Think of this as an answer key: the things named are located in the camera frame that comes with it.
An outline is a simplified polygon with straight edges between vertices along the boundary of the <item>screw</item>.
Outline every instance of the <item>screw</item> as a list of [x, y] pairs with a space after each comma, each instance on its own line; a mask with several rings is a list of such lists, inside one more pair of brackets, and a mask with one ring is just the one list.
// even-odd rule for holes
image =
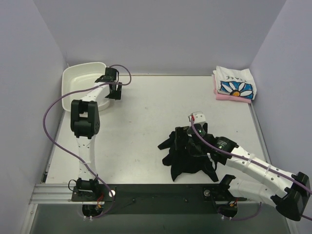
[[206, 190], [204, 191], [204, 195], [205, 195], [205, 196], [210, 196], [210, 191], [209, 191], [208, 189], [206, 189]]

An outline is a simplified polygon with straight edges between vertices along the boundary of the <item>white table surface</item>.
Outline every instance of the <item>white table surface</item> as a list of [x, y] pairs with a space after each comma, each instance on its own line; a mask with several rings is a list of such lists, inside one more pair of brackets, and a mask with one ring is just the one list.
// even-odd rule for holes
[[[175, 182], [170, 167], [162, 164], [168, 149], [157, 145], [177, 126], [189, 125], [188, 115], [202, 111], [208, 132], [227, 137], [265, 160], [248, 104], [218, 101], [212, 77], [135, 76], [122, 88], [122, 100], [100, 112], [100, 131], [96, 138], [98, 175], [109, 184], [212, 183], [202, 171], [181, 174]], [[78, 153], [70, 129], [70, 113], [65, 113], [57, 142]], [[67, 184], [78, 178], [78, 159], [58, 147], [52, 151], [47, 184]], [[225, 174], [254, 181], [249, 176], [218, 164], [219, 180]]]

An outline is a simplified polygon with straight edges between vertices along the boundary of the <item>white plastic tray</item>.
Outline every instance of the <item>white plastic tray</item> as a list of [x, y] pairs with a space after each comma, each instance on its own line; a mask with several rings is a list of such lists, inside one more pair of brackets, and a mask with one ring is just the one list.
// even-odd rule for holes
[[[102, 62], [90, 62], [68, 67], [62, 76], [62, 95], [81, 89], [93, 87], [94, 81], [105, 74], [106, 65]], [[63, 109], [70, 112], [71, 103], [74, 99], [81, 99], [87, 92], [72, 94], [62, 99]], [[98, 110], [102, 111], [109, 105], [105, 99], [98, 104]]]

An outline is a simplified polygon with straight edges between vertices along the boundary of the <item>wire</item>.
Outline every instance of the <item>wire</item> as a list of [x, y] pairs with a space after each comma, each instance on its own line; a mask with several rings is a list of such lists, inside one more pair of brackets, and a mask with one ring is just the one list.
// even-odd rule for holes
[[[243, 159], [243, 160], [246, 160], [246, 161], [249, 160], [249, 158], [246, 158], [246, 157], [244, 157], [244, 156], [240, 156], [240, 155], [236, 155], [236, 154], [232, 154], [232, 153], [223, 151], [223, 150], [221, 150], [221, 149], [219, 149], [219, 148], [213, 146], [212, 144], [208, 143], [207, 141], [205, 141], [205, 139], [201, 137], [201, 135], [198, 133], [197, 129], [195, 128], [193, 118], [191, 118], [191, 127], [192, 127], [193, 131], [195, 132], [196, 136], [197, 136], [205, 145], [211, 147], [212, 149], [214, 149], [214, 150], [216, 150], [216, 151], [218, 151], [218, 152], [220, 152], [220, 153], [223, 153], [223, 154], [225, 154], [225, 155], [237, 157], [237, 158], [240, 158], [240, 159]], [[265, 165], [263, 165], [263, 164], [261, 164], [261, 163], [259, 163], [259, 162], [257, 162], [257, 161], [251, 160], [251, 163], [253, 163], [253, 164], [255, 164], [255, 165], [259, 166], [259, 167], [262, 167], [262, 168], [264, 168], [264, 169], [266, 169], [266, 170], [269, 170], [270, 172], [272, 172], [272, 173], [274, 173], [274, 174], [277, 174], [277, 175], [279, 175], [279, 176], [281, 176], [281, 177], [283, 177], [283, 178], [285, 178], [285, 179], [287, 179], [287, 180], [290, 180], [292, 183], [295, 183], [295, 184], [298, 185], [299, 187], [303, 188], [303, 189], [304, 189], [305, 191], [307, 191], [309, 194], [312, 194], [312, 190], [311, 190], [311, 189], [309, 189], [308, 187], [306, 187], [306, 186], [304, 186], [303, 184], [299, 183], [298, 181], [296, 181], [296, 180], [290, 178], [289, 176], [284, 175], [283, 173], [280, 173], [280, 172], [278, 172], [278, 171], [274, 171], [273, 169], [268, 168], [267, 166], [265, 166]], [[301, 217], [306, 218], [306, 219], [312, 221], [312, 218], [307, 217], [307, 216], [305, 216], [305, 215], [302, 215]]]
[[232, 204], [230, 204], [230, 206], [237, 205], [237, 202], [238, 202], [238, 198], [236, 198], [236, 200]]
[[215, 162], [214, 162], [214, 172], [216, 172], [216, 170], [217, 170], [217, 165], [218, 165], [218, 162], [215, 161]]
[[101, 200], [103, 200], [103, 198], [104, 198], [104, 193], [101, 193], [101, 196], [97, 199], [97, 206], [98, 206], [99, 208], [101, 208], [101, 205], [99, 204], [99, 202], [100, 202]]
[[68, 182], [68, 189], [69, 189], [70, 191], [73, 192], [74, 190], [72, 190], [72, 189], [69, 187], [69, 184], [70, 184], [71, 181], [74, 181], [75, 183], [77, 183], [77, 181], [75, 181], [74, 179], [71, 179], [71, 180]]
[[[123, 85], [123, 86], [126, 86], [126, 85], [129, 85], [131, 82], [132, 82], [132, 76], [131, 76], [131, 73], [130, 71], [123, 65], [120, 65], [120, 64], [114, 64], [110, 67], [122, 67], [124, 68], [128, 73], [129, 73], [129, 82], [126, 83], [126, 84], [119, 84], [119, 85]], [[57, 100], [55, 100], [49, 107], [48, 109], [45, 111], [44, 115], [43, 115], [43, 119], [42, 119], [42, 125], [43, 125], [43, 130], [45, 132], [45, 134], [47, 135], [47, 137], [49, 138], [50, 141], [52, 141], [53, 144], [55, 144], [57, 147], [59, 147], [60, 149], [62, 149], [63, 151], [69, 153], [70, 155], [74, 156], [75, 158], [77, 158], [79, 161], [81, 161], [85, 167], [88, 169], [88, 171], [96, 178], [98, 179], [100, 182], [102, 182], [102, 184], [104, 184], [104, 186], [107, 188], [107, 190], [109, 191], [109, 193], [111, 194], [112, 196], [112, 199], [113, 199], [113, 202], [112, 202], [112, 205], [104, 212], [102, 212], [100, 215], [94, 217], [94, 218], [99, 218], [103, 215], [105, 215], [106, 213], [108, 213], [114, 206], [114, 201], [115, 201], [115, 196], [112, 192], [112, 190], [110, 189], [110, 187], [104, 182], [104, 180], [102, 180], [100, 177], [98, 177], [98, 175], [96, 173], [94, 173], [92, 171], [92, 169], [86, 164], [85, 160], [83, 160], [81, 157], [79, 157], [78, 155], [74, 154], [73, 152], [71, 152], [70, 150], [64, 148], [63, 146], [61, 146], [60, 144], [58, 144], [51, 136], [50, 134], [48, 133], [48, 130], [47, 130], [47, 127], [46, 127], [46, 118], [47, 118], [47, 115], [49, 113], [49, 111], [51, 110], [51, 108], [56, 104], [58, 103], [59, 101], [61, 101], [63, 98], [71, 95], [71, 94], [76, 94], [76, 93], [82, 93], [82, 92], [87, 92], [87, 91], [91, 91], [91, 90], [94, 90], [94, 89], [97, 89], [98, 87], [101, 87], [101, 86], [104, 86], [104, 85], [108, 85], [108, 84], [116, 84], [115, 82], [107, 82], [107, 83], [103, 83], [103, 84], [100, 84], [99, 86], [95, 86], [95, 87], [92, 87], [92, 88], [89, 88], [89, 89], [83, 89], [83, 90], [77, 90], [77, 91], [72, 91], [72, 92], [69, 92], [67, 94], [64, 94], [62, 95], [60, 98], [58, 98]]]
[[312, 221], [312, 218], [310, 218], [310, 217], [308, 217], [308, 216], [305, 216], [304, 214], [302, 214], [301, 217], [306, 218], [306, 219]]
[[119, 71], [117, 71], [117, 73], [118, 73], [118, 77], [117, 77], [116, 83], [119, 82]]
[[226, 217], [226, 216], [224, 216], [223, 214], [220, 213], [220, 207], [219, 207], [219, 209], [218, 209], [217, 212], [218, 212], [219, 214], [223, 215], [223, 217], [225, 217], [226, 219], [228, 219], [228, 220], [230, 220], [230, 221], [246, 221], [246, 220], [248, 220], [248, 219], [252, 219], [252, 218], [258, 216], [258, 215], [260, 214], [261, 210], [262, 210], [262, 202], [259, 203], [259, 208], [258, 208], [258, 210], [257, 210], [256, 213], [254, 213], [254, 214], [251, 215], [251, 216], [247, 216], [247, 217], [243, 217], [243, 218], [235, 218], [235, 217], [229, 218], [229, 217]]

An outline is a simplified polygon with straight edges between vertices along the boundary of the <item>pink cloth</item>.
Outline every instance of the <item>pink cloth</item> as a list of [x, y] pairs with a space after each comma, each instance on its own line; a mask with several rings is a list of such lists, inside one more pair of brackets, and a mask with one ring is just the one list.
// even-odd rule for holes
[[243, 97], [235, 97], [235, 96], [232, 96], [232, 95], [226, 95], [226, 94], [220, 94], [217, 92], [216, 90], [216, 84], [215, 84], [215, 76], [213, 76], [213, 79], [214, 79], [214, 94], [215, 94], [215, 99], [216, 100], [231, 100], [231, 101], [242, 101], [242, 102], [245, 102], [245, 103], [248, 103], [250, 104], [252, 101], [250, 99], [247, 99], [247, 98], [243, 98]]

